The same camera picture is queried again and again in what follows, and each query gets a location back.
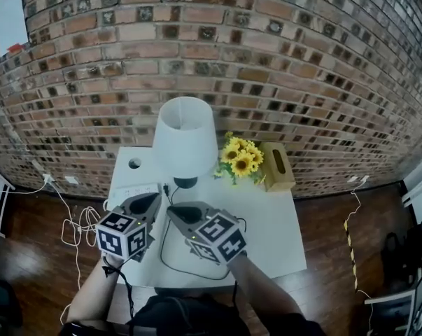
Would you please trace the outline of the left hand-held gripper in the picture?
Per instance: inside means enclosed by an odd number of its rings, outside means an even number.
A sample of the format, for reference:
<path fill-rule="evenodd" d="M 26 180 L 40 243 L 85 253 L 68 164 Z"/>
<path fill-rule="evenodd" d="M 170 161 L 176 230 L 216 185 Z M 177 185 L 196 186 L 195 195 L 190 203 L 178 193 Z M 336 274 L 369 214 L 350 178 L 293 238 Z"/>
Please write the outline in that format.
<path fill-rule="evenodd" d="M 160 206 L 159 192 L 127 198 L 96 224 L 99 250 L 123 261 L 142 261 L 154 241 L 150 232 Z"/>

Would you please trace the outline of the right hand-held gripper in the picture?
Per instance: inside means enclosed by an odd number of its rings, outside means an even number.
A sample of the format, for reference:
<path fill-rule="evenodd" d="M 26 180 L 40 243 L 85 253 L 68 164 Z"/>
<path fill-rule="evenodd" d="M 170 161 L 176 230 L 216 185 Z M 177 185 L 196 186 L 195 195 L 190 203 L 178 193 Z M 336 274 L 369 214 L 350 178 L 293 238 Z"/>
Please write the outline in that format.
<path fill-rule="evenodd" d="M 179 202 L 167 208 L 167 216 L 199 258 L 226 265 L 246 252 L 239 221 L 224 209 L 206 202 Z"/>

